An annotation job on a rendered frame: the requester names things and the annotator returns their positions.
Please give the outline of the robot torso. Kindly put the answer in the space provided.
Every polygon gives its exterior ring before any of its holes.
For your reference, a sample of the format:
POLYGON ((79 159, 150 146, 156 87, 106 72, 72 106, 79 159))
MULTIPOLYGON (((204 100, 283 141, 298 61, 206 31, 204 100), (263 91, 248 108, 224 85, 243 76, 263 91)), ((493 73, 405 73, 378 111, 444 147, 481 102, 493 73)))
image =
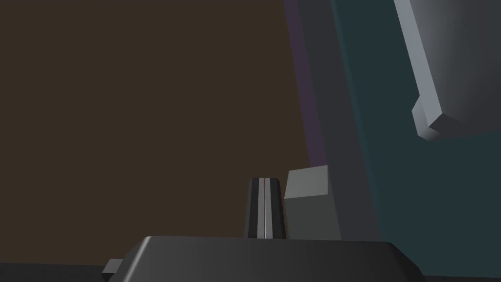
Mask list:
POLYGON ((393 0, 428 141, 501 131, 501 0, 393 0))

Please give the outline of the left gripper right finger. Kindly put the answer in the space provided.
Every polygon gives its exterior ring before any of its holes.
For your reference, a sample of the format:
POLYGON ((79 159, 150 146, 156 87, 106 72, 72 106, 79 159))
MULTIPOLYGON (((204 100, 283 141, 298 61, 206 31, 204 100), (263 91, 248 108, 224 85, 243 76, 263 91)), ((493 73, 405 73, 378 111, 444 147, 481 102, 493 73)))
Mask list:
POLYGON ((264 204, 265 238, 286 239, 282 194, 277 178, 264 179, 264 204))

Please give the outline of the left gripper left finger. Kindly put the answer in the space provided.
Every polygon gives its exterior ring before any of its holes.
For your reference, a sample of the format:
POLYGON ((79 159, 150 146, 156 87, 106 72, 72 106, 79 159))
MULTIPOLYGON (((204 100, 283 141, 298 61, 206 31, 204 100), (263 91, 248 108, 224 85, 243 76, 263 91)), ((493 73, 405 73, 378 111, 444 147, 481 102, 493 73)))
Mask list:
POLYGON ((252 178, 246 209, 246 238, 265 238, 265 179, 252 178))

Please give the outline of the grey box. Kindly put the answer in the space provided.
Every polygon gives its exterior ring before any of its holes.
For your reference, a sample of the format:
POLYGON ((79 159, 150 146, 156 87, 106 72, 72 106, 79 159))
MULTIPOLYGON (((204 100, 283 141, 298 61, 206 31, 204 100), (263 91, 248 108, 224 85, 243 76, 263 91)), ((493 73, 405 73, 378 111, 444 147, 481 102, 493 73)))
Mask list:
POLYGON ((291 170, 284 203, 289 239, 341 239, 327 165, 291 170))

